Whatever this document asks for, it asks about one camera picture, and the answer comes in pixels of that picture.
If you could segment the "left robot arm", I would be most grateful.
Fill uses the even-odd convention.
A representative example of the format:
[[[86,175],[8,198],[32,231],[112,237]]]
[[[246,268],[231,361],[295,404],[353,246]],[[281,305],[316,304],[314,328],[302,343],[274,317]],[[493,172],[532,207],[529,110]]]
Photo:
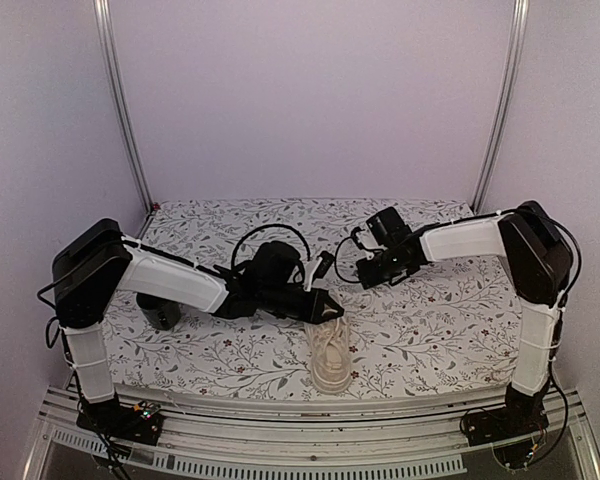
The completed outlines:
[[[232,256],[226,267],[207,267],[127,236],[117,221],[104,218],[56,255],[52,280],[36,297],[53,311],[91,419],[106,433],[118,434],[129,415],[114,401],[102,332],[117,297],[138,295],[152,305],[186,306],[224,320],[265,312],[321,325],[344,314],[328,290],[313,284],[332,262],[328,253],[313,257],[268,241],[249,259]]]

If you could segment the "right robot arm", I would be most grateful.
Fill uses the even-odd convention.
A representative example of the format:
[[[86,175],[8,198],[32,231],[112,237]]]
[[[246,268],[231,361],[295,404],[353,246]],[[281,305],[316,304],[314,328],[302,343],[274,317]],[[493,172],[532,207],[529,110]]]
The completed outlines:
[[[365,253],[356,263],[358,281],[365,289],[395,285],[421,267],[444,260],[504,259],[522,307],[518,360],[510,387],[533,397],[547,385],[559,344],[556,328],[579,275],[581,255],[570,232],[537,201],[416,230],[388,207],[354,228],[351,238]]]

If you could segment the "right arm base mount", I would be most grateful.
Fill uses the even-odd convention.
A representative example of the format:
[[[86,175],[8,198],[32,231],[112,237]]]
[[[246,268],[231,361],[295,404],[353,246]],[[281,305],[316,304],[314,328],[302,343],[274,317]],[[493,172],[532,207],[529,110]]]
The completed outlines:
[[[528,467],[546,440],[549,421],[544,410],[544,393],[527,396],[509,386],[503,407],[466,412],[459,422],[470,446],[493,444],[524,436],[519,442],[496,447],[496,461],[509,470]]]

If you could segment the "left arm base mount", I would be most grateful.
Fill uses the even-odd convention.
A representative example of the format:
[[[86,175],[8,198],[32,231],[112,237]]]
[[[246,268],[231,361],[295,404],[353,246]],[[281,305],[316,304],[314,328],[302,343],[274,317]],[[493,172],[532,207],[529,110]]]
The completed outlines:
[[[160,404],[146,400],[124,406],[117,396],[99,403],[82,399],[76,424],[103,437],[156,446],[164,423],[160,411]]]

